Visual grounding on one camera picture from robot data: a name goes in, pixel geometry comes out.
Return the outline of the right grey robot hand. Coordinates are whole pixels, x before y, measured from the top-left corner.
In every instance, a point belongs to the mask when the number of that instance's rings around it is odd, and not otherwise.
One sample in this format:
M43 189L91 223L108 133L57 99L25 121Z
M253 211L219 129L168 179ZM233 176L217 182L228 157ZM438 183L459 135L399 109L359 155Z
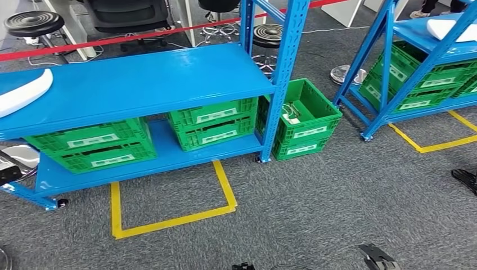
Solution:
M379 247L370 244L358 245L360 252L364 256L364 261L369 269L374 270L401 270L398 262L382 251Z

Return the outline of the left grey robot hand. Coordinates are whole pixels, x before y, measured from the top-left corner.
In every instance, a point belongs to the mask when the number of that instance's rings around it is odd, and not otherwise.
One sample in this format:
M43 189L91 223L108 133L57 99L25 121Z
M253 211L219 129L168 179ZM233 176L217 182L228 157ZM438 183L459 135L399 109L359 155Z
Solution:
M1 164L1 186L16 181L22 176L23 174L17 165L7 163Z

